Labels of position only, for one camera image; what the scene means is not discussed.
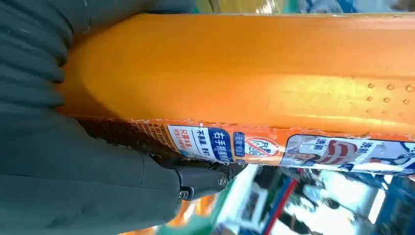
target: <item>white surface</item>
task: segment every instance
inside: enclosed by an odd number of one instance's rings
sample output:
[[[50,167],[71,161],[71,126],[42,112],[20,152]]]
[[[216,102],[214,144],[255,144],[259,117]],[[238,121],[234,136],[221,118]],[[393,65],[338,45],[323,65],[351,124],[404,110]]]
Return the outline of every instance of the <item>white surface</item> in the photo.
[[[256,175],[258,165],[249,164],[234,179],[232,188],[219,213],[217,223],[225,223],[235,234],[239,232],[239,225],[235,224],[239,210],[242,208],[245,198],[251,192],[251,184]]]
[[[372,224],[376,223],[377,217],[379,216],[380,209],[382,208],[383,202],[385,200],[386,194],[383,190],[378,190],[375,200],[373,202],[372,208],[369,212],[369,220]]]

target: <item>cartoon illustration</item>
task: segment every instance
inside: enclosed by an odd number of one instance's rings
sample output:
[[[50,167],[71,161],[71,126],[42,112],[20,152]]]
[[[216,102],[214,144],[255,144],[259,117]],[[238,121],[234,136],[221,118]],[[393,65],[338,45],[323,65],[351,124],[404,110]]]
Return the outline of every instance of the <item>cartoon illustration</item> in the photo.
[[[404,165],[408,163],[415,153],[404,142],[384,141],[370,154],[370,163],[386,165]]]
[[[343,165],[380,163],[408,166],[415,162],[415,143],[295,135],[288,140],[282,164]]]

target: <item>orange plastic cover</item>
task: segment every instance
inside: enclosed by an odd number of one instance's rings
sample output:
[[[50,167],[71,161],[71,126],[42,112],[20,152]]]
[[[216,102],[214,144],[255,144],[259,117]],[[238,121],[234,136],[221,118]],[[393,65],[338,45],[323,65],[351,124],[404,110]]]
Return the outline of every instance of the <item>orange plastic cover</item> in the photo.
[[[61,112],[191,158],[410,174],[414,42],[412,15],[139,15],[72,50]]]

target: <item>blue label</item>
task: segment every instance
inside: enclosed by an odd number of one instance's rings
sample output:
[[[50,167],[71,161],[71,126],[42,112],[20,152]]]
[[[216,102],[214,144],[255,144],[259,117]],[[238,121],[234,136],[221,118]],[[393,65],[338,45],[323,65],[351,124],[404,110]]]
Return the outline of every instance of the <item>blue label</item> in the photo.
[[[235,132],[233,134],[233,148],[235,156],[245,156],[245,134],[242,132]]]
[[[231,137],[229,134],[220,128],[209,128],[210,145],[212,146],[213,154],[216,159],[232,163],[232,148]]]

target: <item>red stripe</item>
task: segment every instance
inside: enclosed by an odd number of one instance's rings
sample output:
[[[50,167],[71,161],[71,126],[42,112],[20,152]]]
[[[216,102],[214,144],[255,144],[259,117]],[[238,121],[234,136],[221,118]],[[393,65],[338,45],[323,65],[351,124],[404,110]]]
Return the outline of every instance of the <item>red stripe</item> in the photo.
[[[288,201],[288,196],[290,196],[291,192],[294,191],[295,187],[297,185],[297,181],[291,180],[290,185],[288,186],[288,189],[285,191],[285,194],[282,196],[281,202],[278,204],[277,211],[272,215],[271,221],[268,224],[268,227],[265,228],[265,232],[263,235],[269,235],[271,234],[271,229],[275,224],[275,221],[281,216],[282,209],[284,209],[285,203]]]
[[[334,153],[336,152],[336,146],[334,146],[334,143],[336,143],[337,141],[330,141],[330,143],[328,144],[328,154],[330,156],[333,156]]]
[[[345,157],[346,155],[347,155],[347,152],[348,152],[348,146],[347,145],[345,145],[345,144],[339,144],[340,145],[340,148],[341,148],[341,151],[340,151],[340,157]]]
[[[321,160],[319,163],[325,163],[328,162],[331,159],[331,157],[325,157],[323,160]]]
[[[344,158],[338,158],[338,159],[334,160],[334,161],[333,161],[332,163],[330,163],[330,164],[336,164],[336,163],[339,163],[339,162],[341,162],[343,159],[344,159]]]

